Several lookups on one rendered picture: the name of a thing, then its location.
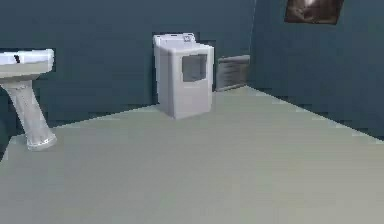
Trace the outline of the white clothes dryer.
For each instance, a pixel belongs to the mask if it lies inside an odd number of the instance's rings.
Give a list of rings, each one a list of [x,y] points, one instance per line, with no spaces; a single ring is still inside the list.
[[[214,47],[193,33],[153,36],[158,108],[173,119],[209,112]]]

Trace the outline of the grey flat panel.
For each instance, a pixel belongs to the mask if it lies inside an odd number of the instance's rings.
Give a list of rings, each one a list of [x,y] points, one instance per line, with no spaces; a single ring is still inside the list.
[[[219,58],[216,72],[217,92],[244,86],[250,65],[249,55]]]

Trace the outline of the brown framed wall picture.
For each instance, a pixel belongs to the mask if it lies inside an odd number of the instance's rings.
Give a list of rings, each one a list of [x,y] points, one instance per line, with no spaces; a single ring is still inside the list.
[[[287,23],[336,25],[344,0],[288,0]]]

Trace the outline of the white pedestal sink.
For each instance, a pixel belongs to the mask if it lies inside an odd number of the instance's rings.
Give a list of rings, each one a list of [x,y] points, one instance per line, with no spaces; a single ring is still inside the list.
[[[57,141],[33,91],[33,81],[52,70],[54,54],[53,49],[0,53],[0,86],[14,105],[30,151],[45,150]]]

